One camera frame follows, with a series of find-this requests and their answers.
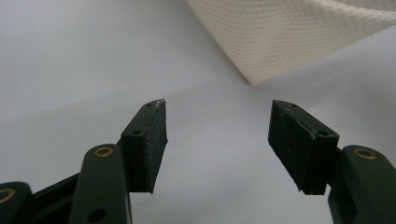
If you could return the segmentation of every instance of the white towel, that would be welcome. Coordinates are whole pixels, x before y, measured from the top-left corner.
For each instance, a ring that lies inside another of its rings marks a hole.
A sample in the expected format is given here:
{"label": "white towel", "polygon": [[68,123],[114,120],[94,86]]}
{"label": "white towel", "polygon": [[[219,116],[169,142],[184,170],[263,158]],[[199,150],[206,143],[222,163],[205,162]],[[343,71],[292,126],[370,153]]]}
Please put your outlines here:
{"label": "white towel", "polygon": [[395,0],[188,2],[252,84],[396,24]]}

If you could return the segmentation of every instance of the gray table surface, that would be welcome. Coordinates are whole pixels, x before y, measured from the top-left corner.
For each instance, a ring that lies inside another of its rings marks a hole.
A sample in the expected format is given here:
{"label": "gray table surface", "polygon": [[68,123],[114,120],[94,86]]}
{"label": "gray table surface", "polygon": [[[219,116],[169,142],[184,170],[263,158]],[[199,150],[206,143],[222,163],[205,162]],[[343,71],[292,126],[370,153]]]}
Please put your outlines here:
{"label": "gray table surface", "polygon": [[0,183],[33,192],[167,101],[169,143],[134,223],[332,223],[269,147],[273,99],[294,102],[396,164],[396,29],[248,85],[185,1],[0,3]]}

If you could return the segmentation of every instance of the paper towel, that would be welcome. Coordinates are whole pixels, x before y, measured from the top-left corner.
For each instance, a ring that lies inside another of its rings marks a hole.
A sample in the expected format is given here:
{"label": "paper towel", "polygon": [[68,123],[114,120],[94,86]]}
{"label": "paper towel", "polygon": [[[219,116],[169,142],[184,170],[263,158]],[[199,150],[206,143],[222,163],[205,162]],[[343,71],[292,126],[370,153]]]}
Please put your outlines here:
{"label": "paper towel", "polygon": [[396,24],[394,0],[188,2],[252,84]]}

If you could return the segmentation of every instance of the white surface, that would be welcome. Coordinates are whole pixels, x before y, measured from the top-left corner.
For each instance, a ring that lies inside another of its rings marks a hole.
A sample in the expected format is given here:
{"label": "white surface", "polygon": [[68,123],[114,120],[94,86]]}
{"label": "white surface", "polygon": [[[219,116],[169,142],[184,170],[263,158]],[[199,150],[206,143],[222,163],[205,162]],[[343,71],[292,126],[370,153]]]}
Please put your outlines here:
{"label": "white surface", "polygon": [[167,101],[169,143],[134,223],[332,223],[268,146],[271,102],[302,106],[396,164],[396,29],[252,87],[181,0],[0,4],[0,183],[33,192]]}
{"label": "white surface", "polygon": [[394,0],[188,0],[252,84],[396,25]]}

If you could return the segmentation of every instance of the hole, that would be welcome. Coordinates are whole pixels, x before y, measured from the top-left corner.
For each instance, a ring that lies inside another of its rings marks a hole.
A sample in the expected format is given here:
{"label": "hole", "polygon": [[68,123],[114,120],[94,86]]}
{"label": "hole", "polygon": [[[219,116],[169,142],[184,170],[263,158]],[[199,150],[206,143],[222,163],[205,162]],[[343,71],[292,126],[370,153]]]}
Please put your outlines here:
{"label": "hole", "polygon": [[15,192],[15,189],[0,189],[0,203],[5,203],[10,200]]}
{"label": "hole", "polygon": [[95,157],[106,157],[106,156],[110,155],[111,153],[113,153],[113,148],[111,148],[111,147],[101,147],[101,148],[96,149],[93,152],[93,155]]}
{"label": "hole", "polygon": [[106,211],[104,209],[98,209],[90,213],[88,220],[91,223],[100,222],[106,216]]}
{"label": "hole", "polygon": [[108,148],[104,148],[102,150],[98,150],[99,155],[105,155],[109,152],[110,150]]}
{"label": "hole", "polygon": [[363,148],[356,148],[354,150],[355,154],[357,154],[360,157],[363,157],[364,159],[369,159],[369,160],[375,160],[376,159],[376,155],[367,150],[367,149],[363,149]]}
{"label": "hole", "polygon": [[327,136],[327,133],[326,133],[326,132],[323,132],[323,131],[319,131],[319,132],[318,132],[318,135]]}

